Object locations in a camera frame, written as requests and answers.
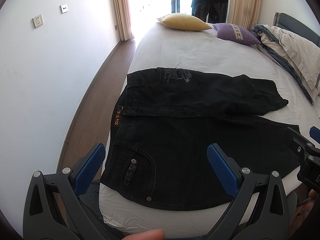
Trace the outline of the person right hand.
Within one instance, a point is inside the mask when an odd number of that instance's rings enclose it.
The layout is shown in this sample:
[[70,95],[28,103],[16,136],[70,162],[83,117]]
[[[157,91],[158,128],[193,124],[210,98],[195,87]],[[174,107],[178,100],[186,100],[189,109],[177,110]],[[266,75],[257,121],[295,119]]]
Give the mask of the person right hand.
[[315,201],[318,197],[318,193],[315,190],[311,190],[309,192],[308,200],[305,200],[302,205],[297,208],[298,217],[307,217],[311,212]]

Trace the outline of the person left hand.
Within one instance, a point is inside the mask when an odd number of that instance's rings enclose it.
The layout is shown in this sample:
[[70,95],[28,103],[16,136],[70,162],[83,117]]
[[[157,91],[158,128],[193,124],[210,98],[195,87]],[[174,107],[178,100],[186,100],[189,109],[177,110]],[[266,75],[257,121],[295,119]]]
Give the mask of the person left hand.
[[163,240],[165,232],[162,229],[149,230],[141,233],[134,233],[123,238],[123,240]]

